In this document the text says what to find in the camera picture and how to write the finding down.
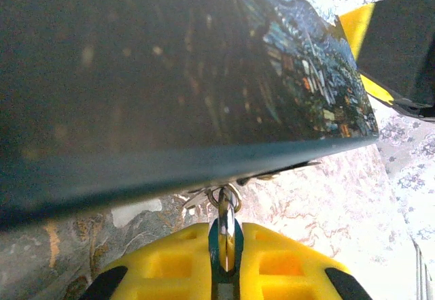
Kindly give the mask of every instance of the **yellow object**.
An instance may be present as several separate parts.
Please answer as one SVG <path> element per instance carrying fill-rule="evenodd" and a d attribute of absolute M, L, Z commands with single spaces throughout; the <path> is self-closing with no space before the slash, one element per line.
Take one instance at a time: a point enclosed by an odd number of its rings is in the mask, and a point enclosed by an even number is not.
<path fill-rule="evenodd" d="M 210 300 L 209 224 L 198 223 L 112 262 L 128 271 L 111 300 Z"/>
<path fill-rule="evenodd" d="M 325 268 L 347 268 L 297 241 L 243 223 L 241 300 L 341 300 Z"/>
<path fill-rule="evenodd" d="M 362 42 L 364 41 L 364 36 L 366 35 L 374 8 L 375 4 L 371 3 L 340 16 L 343 30 L 345 31 L 347 41 L 351 46 L 352 54 L 355 59 L 358 58 L 358 54 L 360 53 Z M 366 76 L 361 75 L 361 80 L 367 93 L 393 105 L 394 98 L 388 91 L 368 79 Z"/>

